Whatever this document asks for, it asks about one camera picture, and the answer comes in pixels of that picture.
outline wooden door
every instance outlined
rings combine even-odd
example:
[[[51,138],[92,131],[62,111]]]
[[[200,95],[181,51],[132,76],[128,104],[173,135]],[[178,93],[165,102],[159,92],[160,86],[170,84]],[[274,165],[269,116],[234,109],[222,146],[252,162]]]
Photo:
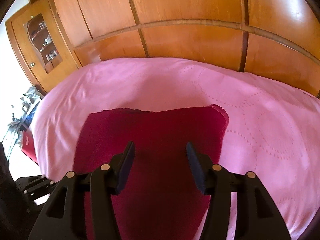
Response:
[[[49,92],[73,71],[77,70],[77,66],[61,37],[48,0],[39,0],[32,5],[26,5],[21,11],[16,18],[12,19],[12,27],[17,42],[30,70],[44,90]],[[59,52],[58,57],[50,61],[52,67],[49,69],[45,67],[43,58],[31,42],[30,33],[28,33],[27,23],[34,17],[43,17],[47,31],[52,38],[52,44]]]

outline pink bedsheet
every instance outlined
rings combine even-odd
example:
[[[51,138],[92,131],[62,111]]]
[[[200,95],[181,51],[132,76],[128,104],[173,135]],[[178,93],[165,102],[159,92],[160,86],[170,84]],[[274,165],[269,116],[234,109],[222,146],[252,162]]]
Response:
[[[210,104],[229,116],[219,163],[235,173],[255,171],[297,239],[320,206],[320,100],[250,73],[176,58],[88,65],[55,87],[36,111],[31,127],[39,166],[54,180],[72,169],[90,113]],[[235,203],[233,197],[228,240],[234,236]]]

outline wooden cabinet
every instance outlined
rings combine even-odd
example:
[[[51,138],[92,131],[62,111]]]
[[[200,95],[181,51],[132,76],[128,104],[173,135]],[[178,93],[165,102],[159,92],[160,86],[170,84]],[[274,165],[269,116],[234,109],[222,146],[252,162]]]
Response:
[[[60,34],[49,0],[28,4],[6,22],[12,48],[29,80],[49,92],[78,67]]]

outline white wall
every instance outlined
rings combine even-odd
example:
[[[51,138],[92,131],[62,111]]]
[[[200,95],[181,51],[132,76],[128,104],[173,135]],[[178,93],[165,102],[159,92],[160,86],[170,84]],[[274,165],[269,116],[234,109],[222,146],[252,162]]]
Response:
[[[0,141],[14,112],[11,105],[15,105],[31,86],[12,50],[5,28],[5,21],[27,3],[28,0],[15,0],[0,23]]]
[[[7,131],[7,124],[12,120],[14,109],[11,105],[15,105],[31,86],[14,55],[5,28],[5,21],[27,3],[28,0],[15,0],[0,23],[0,141]],[[18,145],[13,148],[9,161],[14,180],[40,174],[39,166],[25,156]]]

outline folded cloth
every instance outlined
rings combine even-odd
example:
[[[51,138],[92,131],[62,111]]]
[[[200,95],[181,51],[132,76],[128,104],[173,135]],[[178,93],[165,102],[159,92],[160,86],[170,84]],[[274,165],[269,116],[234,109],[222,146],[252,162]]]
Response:
[[[136,146],[125,189],[112,196],[122,240],[193,239],[209,205],[197,190],[186,144],[218,163],[228,115],[221,107],[163,112],[114,109],[90,114],[80,132],[73,170],[92,172]],[[93,239],[90,195],[85,196],[86,230]]]

